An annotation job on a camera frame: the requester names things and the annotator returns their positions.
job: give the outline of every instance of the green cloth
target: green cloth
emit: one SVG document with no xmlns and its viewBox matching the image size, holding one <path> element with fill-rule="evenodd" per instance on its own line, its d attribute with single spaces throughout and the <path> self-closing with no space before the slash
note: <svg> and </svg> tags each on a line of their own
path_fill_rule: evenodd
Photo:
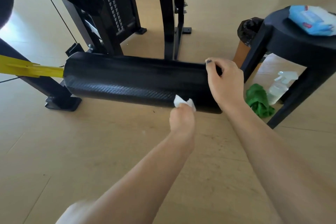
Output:
<svg viewBox="0 0 336 224">
<path fill-rule="evenodd" d="M 260 118 L 274 114 L 275 109 L 268 104 L 266 91 L 257 83 L 246 91 L 245 101 Z"/>
</svg>

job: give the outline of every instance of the hand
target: hand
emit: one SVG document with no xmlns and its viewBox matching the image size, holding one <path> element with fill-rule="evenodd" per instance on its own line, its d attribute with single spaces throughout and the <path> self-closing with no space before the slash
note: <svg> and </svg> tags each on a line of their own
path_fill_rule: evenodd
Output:
<svg viewBox="0 0 336 224">
<path fill-rule="evenodd" d="M 195 116 L 193 109 L 181 103 L 170 112 L 170 131 L 178 137 L 193 141 L 195 135 Z"/>
<path fill-rule="evenodd" d="M 205 60 L 208 72 L 208 83 L 213 98 L 224 111 L 225 107 L 244 103 L 244 74 L 230 60 L 208 58 Z M 218 75 L 216 65 L 223 74 Z"/>
</svg>

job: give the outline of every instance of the blue wipes package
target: blue wipes package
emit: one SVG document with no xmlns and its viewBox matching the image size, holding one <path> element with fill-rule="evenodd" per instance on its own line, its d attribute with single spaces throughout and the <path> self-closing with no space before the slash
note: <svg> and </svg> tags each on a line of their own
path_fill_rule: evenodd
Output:
<svg viewBox="0 0 336 224">
<path fill-rule="evenodd" d="M 288 18 L 309 35 L 336 35 L 336 16 L 321 7 L 292 5 Z"/>
</svg>

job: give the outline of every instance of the trash bin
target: trash bin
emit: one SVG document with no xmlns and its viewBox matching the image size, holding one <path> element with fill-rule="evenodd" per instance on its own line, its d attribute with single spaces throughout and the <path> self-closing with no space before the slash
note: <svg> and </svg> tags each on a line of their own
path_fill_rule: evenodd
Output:
<svg viewBox="0 0 336 224">
<path fill-rule="evenodd" d="M 240 39 L 236 54 L 233 61 L 240 68 L 243 64 L 248 52 L 251 49 L 251 44 L 254 37 L 257 35 L 264 19 L 253 17 L 249 20 L 242 21 L 238 27 L 237 34 Z"/>
</svg>

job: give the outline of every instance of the white tissue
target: white tissue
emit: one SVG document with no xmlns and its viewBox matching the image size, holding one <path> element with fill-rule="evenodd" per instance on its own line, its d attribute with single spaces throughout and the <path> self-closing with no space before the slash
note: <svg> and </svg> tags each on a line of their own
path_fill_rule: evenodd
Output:
<svg viewBox="0 0 336 224">
<path fill-rule="evenodd" d="M 175 99 L 174 99 L 174 105 L 175 105 L 175 107 L 179 107 L 180 103 L 187 104 L 188 106 L 190 106 L 192 108 L 192 110 L 194 112 L 196 111 L 196 107 L 195 107 L 194 102 L 193 102 L 192 99 L 189 99 L 188 101 L 184 101 L 180 96 L 175 95 Z"/>
</svg>

